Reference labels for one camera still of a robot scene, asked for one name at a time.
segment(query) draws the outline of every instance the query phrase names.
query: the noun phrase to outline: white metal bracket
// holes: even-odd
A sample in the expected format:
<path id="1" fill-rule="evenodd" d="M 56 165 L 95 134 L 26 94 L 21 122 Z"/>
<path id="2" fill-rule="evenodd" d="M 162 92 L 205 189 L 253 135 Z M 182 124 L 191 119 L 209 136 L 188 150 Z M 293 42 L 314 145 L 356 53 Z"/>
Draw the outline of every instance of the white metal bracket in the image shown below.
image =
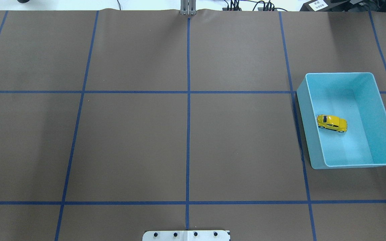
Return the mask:
<path id="1" fill-rule="evenodd" d="M 197 230 L 197 231 L 147 231 L 142 241 L 230 241 L 230 231 Z"/>
<path id="2" fill-rule="evenodd" d="M 196 0 L 181 0 L 181 15 L 196 15 Z"/>

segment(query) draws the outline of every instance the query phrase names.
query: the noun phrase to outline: yellow toy car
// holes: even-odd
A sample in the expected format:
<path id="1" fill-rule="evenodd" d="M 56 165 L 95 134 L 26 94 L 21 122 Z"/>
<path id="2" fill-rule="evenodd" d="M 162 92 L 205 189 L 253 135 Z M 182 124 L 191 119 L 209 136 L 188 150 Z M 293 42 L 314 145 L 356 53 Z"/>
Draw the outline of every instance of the yellow toy car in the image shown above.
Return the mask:
<path id="1" fill-rule="evenodd" d="M 320 114 L 317 116 L 317 123 L 319 128 L 326 128 L 340 133 L 344 133 L 348 130 L 346 119 L 334 115 Z"/>

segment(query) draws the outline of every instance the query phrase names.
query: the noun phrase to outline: light blue box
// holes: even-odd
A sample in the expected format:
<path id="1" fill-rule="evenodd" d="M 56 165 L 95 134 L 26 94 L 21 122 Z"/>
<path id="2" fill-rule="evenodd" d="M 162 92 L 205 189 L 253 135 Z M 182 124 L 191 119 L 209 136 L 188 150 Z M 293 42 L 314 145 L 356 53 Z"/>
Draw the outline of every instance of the light blue box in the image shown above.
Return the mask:
<path id="1" fill-rule="evenodd" d="M 372 73 L 309 73 L 297 89 L 314 169 L 386 166 L 386 111 Z M 320 129 L 316 116 L 346 119 L 346 133 Z"/>

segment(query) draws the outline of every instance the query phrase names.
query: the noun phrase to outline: white label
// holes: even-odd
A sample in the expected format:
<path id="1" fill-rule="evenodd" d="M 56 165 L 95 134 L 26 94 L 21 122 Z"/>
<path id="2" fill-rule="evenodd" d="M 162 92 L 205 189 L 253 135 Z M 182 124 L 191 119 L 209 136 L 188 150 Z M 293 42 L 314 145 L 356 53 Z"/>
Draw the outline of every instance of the white label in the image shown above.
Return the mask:
<path id="1" fill-rule="evenodd" d="M 328 7 L 328 5 L 326 4 L 326 2 L 324 0 L 318 0 L 318 1 L 315 1 L 313 3 L 310 3 L 309 6 L 314 10 L 314 11 L 318 11 L 320 9 L 323 9 L 325 7 Z"/>

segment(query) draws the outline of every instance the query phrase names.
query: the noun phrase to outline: white floor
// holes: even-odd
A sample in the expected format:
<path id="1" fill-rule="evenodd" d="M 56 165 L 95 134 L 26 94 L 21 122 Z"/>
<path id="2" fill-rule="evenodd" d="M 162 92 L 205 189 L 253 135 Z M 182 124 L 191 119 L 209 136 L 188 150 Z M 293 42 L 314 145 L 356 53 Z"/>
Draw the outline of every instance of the white floor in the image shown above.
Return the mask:
<path id="1" fill-rule="evenodd" d="M 179 9 L 180 0 L 119 0 L 123 10 L 165 10 Z M 288 11 L 299 11 L 307 0 L 272 0 L 275 7 Z M 242 1 L 243 11 L 251 11 L 255 3 Z M 227 4 L 224 0 L 197 0 L 197 9 L 221 10 Z M 17 0 L 0 0 L 0 10 L 100 10 L 118 9 L 117 0 L 30 0 L 19 3 Z"/>

